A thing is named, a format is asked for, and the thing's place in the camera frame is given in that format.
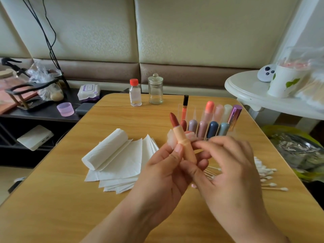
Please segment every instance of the peach lipstick tube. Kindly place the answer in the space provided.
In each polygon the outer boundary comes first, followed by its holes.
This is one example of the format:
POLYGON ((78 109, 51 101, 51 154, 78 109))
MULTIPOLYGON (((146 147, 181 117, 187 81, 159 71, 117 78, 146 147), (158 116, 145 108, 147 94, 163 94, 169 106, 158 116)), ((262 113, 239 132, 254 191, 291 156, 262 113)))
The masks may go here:
POLYGON ((197 163, 196 155, 192 149, 190 140, 184 134, 184 130, 182 126, 179 124, 177 117, 171 112, 170 120, 173 126, 173 132, 176 136, 178 143, 183 145, 184 155, 183 158, 185 160, 191 161, 193 163, 197 163))

